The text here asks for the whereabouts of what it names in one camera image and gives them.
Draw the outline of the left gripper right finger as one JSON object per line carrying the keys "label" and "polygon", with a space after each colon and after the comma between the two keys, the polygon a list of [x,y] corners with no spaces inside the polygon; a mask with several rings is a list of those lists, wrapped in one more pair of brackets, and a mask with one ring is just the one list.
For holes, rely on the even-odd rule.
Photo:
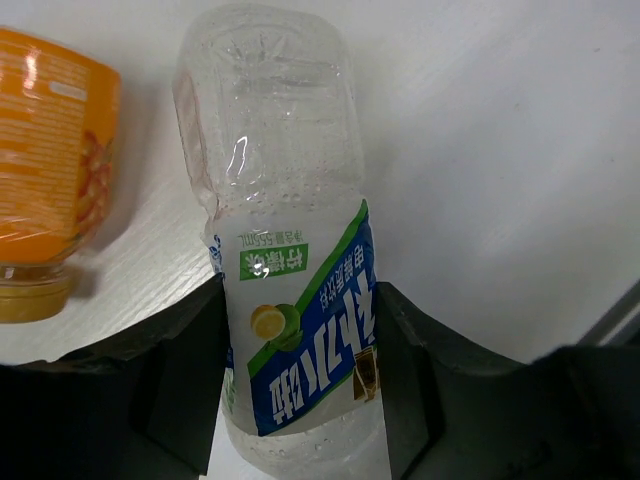
{"label": "left gripper right finger", "polygon": [[377,287],[378,361],[395,479],[635,479],[639,335],[529,364]]}

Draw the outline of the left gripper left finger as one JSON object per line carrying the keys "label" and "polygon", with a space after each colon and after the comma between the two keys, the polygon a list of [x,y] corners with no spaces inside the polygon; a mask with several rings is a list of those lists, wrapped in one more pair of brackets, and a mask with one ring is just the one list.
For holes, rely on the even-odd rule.
{"label": "left gripper left finger", "polygon": [[222,282],[55,362],[1,369],[5,479],[197,479],[228,328]]}

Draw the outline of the orange juice bottle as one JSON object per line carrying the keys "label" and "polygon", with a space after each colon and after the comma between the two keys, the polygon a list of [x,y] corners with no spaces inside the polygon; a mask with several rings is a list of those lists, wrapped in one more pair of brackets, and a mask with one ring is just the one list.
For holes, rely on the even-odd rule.
{"label": "orange juice bottle", "polygon": [[111,67],[2,27],[2,323],[64,308],[66,262],[109,213],[120,98]]}

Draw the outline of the bottle green white label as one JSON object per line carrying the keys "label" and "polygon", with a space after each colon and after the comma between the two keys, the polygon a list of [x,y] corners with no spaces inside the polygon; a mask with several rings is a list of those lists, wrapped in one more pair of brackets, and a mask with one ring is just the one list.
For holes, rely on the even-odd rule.
{"label": "bottle green white label", "polygon": [[374,242],[349,51],[323,18],[200,15],[173,95],[230,334],[230,440],[277,479],[386,479]]}

